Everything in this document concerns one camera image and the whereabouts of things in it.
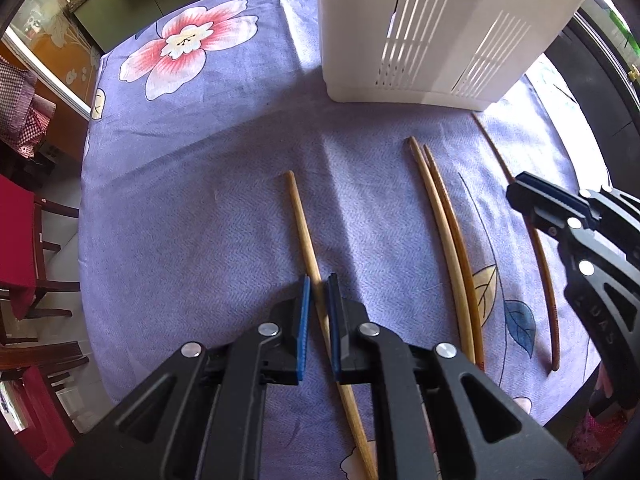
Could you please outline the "dark brown chopstick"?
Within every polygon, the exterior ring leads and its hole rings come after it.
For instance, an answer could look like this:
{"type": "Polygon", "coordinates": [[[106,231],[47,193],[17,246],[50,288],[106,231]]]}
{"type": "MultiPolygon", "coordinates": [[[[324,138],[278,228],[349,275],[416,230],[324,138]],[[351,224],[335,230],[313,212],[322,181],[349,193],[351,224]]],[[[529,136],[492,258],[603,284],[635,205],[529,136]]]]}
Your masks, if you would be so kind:
{"type": "MultiPolygon", "coordinates": [[[[503,160],[500,155],[498,148],[489,133],[487,132],[485,126],[480,121],[480,118],[477,116],[475,112],[472,112],[472,118],[476,123],[477,127],[480,128],[480,133],[484,136],[486,142],[488,143],[492,154],[494,154],[498,165],[500,166],[506,180],[509,184],[515,181],[513,174],[509,170],[508,166],[506,166],[506,162],[503,160]]],[[[560,326],[559,326],[559,318],[558,318],[558,306],[556,305],[554,288],[551,278],[551,273],[549,270],[548,260],[546,254],[544,253],[544,248],[542,247],[540,237],[538,232],[535,230],[533,223],[526,216],[523,217],[523,221],[526,226],[526,230],[528,233],[528,237],[530,240],[530,244],[532,244],[533,252],[536,258],[539,278],[542,286],[542,290],[544,291],[544,301],[546,302],[547,314],[548,314],[548,322],[549,322],[549,332],[550,332],[550,344],[551,344],[551,365],[550,370],[552,372],[557,372],[560,368],[560,357],[561,357],[561,345],[560,345],[560,326]]]]}

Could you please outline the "red chair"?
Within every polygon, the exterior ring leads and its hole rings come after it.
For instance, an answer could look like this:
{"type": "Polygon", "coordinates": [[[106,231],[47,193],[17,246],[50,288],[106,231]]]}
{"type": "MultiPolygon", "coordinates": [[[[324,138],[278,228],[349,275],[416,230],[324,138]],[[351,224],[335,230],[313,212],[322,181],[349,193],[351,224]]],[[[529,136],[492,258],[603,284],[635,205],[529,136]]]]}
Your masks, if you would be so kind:
{"type": "MultiPolygon", "coordinates": [[[[1,297],[8,300],[14,318],[70,318],[65,309],[40,309],[40,300],[49,292],[79,292],[77,282],[52,281],[47,278],[44,254],[59,252],[61,246],[42,238],[42,214],[76,218],[76,208],[50,202],[21,188],[8,178],[1,179],[1,297]]],[[[25,452],[47,476],[53,474],[62,456],[78,438],[78,431],[58,400],[49,376],[63,374],[58,366],[64,362],[84,364],[78,343],[52,344],[42,348],[39,359],[36,346],[14,351],[1,360],[1,369],[20,376],[32,424],[15,437],[25,452]]]]}

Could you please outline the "purple floral tablecloth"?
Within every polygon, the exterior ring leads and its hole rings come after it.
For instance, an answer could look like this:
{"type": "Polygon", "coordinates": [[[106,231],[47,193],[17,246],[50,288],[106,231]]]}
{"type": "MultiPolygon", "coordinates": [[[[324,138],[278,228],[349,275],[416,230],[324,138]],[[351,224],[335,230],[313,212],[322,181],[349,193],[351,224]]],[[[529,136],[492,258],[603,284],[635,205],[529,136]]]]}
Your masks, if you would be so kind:
{"type": "Polygon", "coordinates": [[[103,385],[121,401],[182,344],[234,341],[293,297],[305,266],[293,171],[323,274],[374,322],[430,348],[458,324],[442,244],[410,141],[431,150],[469,255],[485,370],[548,422],[600,358],[558,300],[550,370],[544,291],[506,180],[569,191],[606,177],[548,58],[482,114],[342,104],[326,94],[317,0],[203,0],[101,61],[82,164],[82,303],[103,385]]]}

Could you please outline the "purple checked apron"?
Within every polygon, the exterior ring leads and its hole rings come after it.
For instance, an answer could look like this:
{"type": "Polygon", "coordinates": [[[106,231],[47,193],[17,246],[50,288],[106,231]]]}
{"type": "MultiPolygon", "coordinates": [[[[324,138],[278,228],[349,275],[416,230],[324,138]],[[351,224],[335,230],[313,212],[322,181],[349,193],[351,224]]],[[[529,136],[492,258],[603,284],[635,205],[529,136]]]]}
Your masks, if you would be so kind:
{"type": "Polygon", "coordinates": [[[1,141],[24,158],[35,157],[56,110],[36,92],[37,76],[1,59],[1,141]]]}

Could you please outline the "reddish brown chopstick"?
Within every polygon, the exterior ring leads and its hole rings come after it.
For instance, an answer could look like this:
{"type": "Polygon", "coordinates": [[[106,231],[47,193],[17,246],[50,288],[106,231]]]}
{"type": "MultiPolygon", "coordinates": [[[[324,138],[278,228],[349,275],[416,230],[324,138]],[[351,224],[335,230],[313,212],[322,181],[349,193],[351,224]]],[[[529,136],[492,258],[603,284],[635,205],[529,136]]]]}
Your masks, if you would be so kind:
{"type": "Polygon", "coordinates": [[[429,170],[431,170],[439,199],[442,202],[442,206],[444,206],[444,213],[448,221],[452,240],[454,241],[454,250],[456,251],[458,263],[461,269],[466,300],[468,300],[470,311],[470,322],[475,351],[475,363],[480,370],[485,370],[485,353],[482,324],[480,324],[480,311],[478,310],[477,296],[475,285],[473,282],[473,274],[471,271],[468,252],[466,251],[466,246],[460,230],[459,222],[456,214],[454,213],[454,207],[451,205],[451,200],[449,198],[444,179],[442,178],[442,175],[440,174],[440,171],[437,167],[436,160],[434,159],[431,150],[426,144],[423,145],[423,149],[427,160],[427,167],[429,170]]]}

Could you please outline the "glass sliding door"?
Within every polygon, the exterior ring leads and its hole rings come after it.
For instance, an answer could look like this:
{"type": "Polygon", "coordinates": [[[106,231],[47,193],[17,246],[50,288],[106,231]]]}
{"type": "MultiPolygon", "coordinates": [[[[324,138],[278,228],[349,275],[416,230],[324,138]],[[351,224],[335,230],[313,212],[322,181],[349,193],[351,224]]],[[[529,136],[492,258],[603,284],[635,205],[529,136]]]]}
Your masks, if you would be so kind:
{"type": "Polygon", "coordinates": [[[79,116],[91,116],[101,52],[67,12],[72,0],[24,0],[3,44],[79,116]]]}

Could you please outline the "light bamboo chopstick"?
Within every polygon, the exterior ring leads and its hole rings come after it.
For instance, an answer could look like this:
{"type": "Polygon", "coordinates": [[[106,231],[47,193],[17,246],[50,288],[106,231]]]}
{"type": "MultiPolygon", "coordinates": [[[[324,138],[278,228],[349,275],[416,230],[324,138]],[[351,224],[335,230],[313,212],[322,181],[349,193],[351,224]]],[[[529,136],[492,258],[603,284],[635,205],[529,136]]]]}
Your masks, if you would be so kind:
{"type": "Polygon", "coordinates": [[[466,290],[463,283],[460,262],[456,248],[454,247],[454,238],[452,237],[445,209],[439,198],[435,181],[431,175],[431,171],[427,167],[425,155],[420,149],[419,143],[414,136],[410,136],[409,145],[413,157],[418,164],[424,188],[426,189],[428,200],[430,201],[434,214],[440,244],[442,244],[442,251],[444,252],[446,266],[449,273],[452,296],[454,297],[454,307],[456,308],[460,346],[465,356],[472,363],[476,363],[468,297],[466,296],[466,290]]]}

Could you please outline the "white plastic utensil holder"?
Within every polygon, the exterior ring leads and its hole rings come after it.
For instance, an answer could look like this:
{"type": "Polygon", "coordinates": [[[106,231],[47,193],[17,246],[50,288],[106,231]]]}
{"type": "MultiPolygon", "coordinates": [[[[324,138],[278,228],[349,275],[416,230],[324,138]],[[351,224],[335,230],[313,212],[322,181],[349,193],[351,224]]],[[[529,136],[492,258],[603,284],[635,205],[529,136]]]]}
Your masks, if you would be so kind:
{"type": "Polygon", "coordinates": [[[584,0],[318,0],[323,80],[336,102],[486,110],[584,0]]]}

